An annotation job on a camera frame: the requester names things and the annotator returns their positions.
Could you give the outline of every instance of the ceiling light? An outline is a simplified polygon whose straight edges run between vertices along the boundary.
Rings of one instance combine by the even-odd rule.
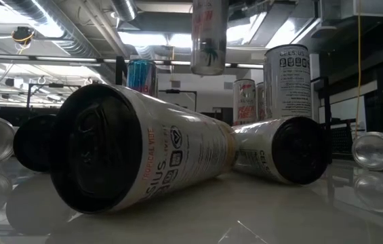
[[[134,47],[144,47],[147,45],[167,45],[167,39],[162,34],[147,33],[125,33],[118,32],[124,44]]]

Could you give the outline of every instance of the yellow cable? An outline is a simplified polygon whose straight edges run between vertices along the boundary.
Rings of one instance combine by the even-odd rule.
[[[359,126],[359,110],[360,110],[360,88],[361,88],[361,0],[359,1],[359,8],[358,8],[358,32],[359,32],[359,87],[358,87],[358,94],[357,94],[357,114],[355,115],[355,138],[357,138],[358,134],[358,126]]]

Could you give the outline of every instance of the red and white can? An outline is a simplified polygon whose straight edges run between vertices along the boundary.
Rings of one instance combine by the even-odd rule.
[[[233,83],[233,125],[256,121],[256,85],[252,79]]]

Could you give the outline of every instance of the black circular object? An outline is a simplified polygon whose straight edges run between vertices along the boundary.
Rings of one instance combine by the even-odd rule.
[[[295,184],[310,184],[327,169],[327,147],[319,124],[294,117],[280,126],[273,138],[277,171]]]
[[[38,172],[49,171],[49,140],[55,120],[54,115],[40,115],[29,119],[18,129],[14,153],[23,166]]]
[[[113,208],[136,179],[142,157],[140,122],[128,99],[105,85],[74,92],[57,114],[49,162],[54,186],[73,209]]]

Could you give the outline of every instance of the white can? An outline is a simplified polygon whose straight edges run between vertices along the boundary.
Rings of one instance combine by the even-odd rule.
[[[307,47],[280,45],[265,53],[266,119],[312,117]]]
[[[87,85],[62,105],[52,132],[52,180],[77,211],[118,210],[228,171],[226,123],[122,86]]]
[[[256,100],[257,100],[257,115],[258,121],[265,120],[265,83],[260,82],[256,84]]]
[[[256,85],[252,79],[233,83],[233,125],[256,121]]]
[[[310,184],[327,168],[319,124],[285,117],[234,126],[239,156],[234,169],[282,183]]]

